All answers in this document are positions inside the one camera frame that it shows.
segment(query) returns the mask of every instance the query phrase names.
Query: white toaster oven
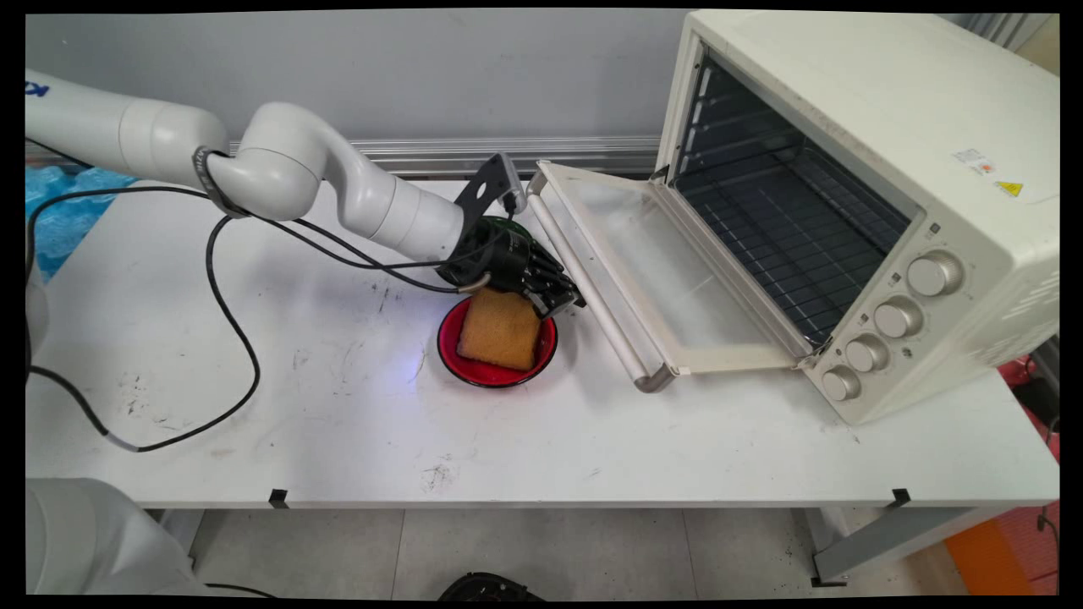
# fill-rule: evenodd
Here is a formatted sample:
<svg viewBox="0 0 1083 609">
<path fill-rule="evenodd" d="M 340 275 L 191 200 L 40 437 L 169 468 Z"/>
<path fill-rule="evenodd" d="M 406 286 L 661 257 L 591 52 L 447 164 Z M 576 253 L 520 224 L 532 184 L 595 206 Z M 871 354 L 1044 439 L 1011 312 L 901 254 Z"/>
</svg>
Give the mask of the white toaster oven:
<svg viewBox="0 0 1083 609">
<path fill-rule="evenodd" d="M 690 13 L 651 179 L 538 167 L 643 391 L 793 367 L 860 424 L 1059 328 L 1060 79 L 934 15 Z"/>
</svg>

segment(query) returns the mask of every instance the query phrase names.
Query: red object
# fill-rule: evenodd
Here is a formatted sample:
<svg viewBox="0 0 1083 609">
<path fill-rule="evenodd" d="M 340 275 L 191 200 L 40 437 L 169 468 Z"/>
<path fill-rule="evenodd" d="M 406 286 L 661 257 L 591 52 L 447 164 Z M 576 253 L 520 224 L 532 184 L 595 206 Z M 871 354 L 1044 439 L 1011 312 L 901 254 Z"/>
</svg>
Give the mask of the red object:
<svg viewBox="0 0 1083 609">
<path fill-rule="evenodd" d="M 436 350 L 440 352 L 441 361 L 459 379 L 491 389 L 512 387 L 534 378 L 552 361 L 552 355 L 557 352 L 557 324 L 552 318 L 542 322 L 538 340 L 534 345 L 535 363 L 530 371 L 506 368 L 459 355 L 459 335 L 462 334 L 462 322 L 466 321 L 469 309 L 469 298 L 453 307 L 441 322 L 440 333 L 436 335 Z"/>
<path fill-rule="evenodd" d="M 996 367 L 1004 378 L 1004 383 L 1008 384 L 1008 389 L 1015 389 L 1020 385 L 1030 383 L 1030 372 L 1032 368 L 1033 362 L 1031 362 L 1030 355 L 1023 355 Z"/>
</svg>

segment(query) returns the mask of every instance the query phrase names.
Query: gray floor tile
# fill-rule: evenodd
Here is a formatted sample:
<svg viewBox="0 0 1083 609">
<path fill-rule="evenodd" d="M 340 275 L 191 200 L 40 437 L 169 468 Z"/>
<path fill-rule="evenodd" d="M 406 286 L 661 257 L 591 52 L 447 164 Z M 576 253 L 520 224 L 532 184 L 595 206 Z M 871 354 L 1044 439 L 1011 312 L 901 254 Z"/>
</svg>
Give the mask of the gray floor tile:
<svg viewBox="0 0 1083 609">
<path fill-rule="evenodd" d="M 701 599 L 966 594 L 942 544 L 813 588 L 812 541 L 801 510 L 687 509 Z"/>
<path fill-rule="evenodd" d="M 207 510 L 196 578 L 292 598 L 391 598 L 402 522 L 399 509 Z"/>
<path fill-rule="evenodd" d="M 694 598 L 680 510 L 407 510 L 395 599 L 490 571 L 546 600 Z"/>
</svg>

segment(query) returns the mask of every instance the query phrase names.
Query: red bowl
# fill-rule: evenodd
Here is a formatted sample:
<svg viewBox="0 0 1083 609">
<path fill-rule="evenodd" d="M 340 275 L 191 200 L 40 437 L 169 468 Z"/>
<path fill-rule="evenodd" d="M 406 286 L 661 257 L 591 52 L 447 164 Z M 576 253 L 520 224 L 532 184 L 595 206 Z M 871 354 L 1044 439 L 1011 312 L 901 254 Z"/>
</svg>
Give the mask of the red bowl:
<svg viewBox="0 0 1083 609">
<path fill-rule="evenodd" d="M 506 368 L 459 355 L 459 335 L 462 334 L 462 322 L 467 319 L 469 309 L 470 298 L 452 308 L 440 323 L 440 332 L 436 335 L 440 360 L 447 366 L 448 372 L 460 380 L 490 389 L 513 387 L 534 378 L 552 361 L 552 355 L 557 352 L 557 324 L 552 322 L 552 318 L 542 322 L 542 327 L 538 328 L 538 339 L 534 344 L 535 363 L 529 371 Z"/>
</svg>

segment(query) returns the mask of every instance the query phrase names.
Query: wire rack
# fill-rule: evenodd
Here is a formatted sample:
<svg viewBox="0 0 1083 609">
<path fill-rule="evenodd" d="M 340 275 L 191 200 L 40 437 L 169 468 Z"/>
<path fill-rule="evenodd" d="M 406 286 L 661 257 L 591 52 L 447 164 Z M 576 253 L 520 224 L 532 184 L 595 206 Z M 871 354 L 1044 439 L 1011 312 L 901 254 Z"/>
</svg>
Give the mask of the wire rack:
<svg viewBox="0 0 1083 609">
<path fill-rule="evenodd" d="M 814 347 L 910 224 L 808 144 L 688 173 L 673 185 Z"/>
</svg>

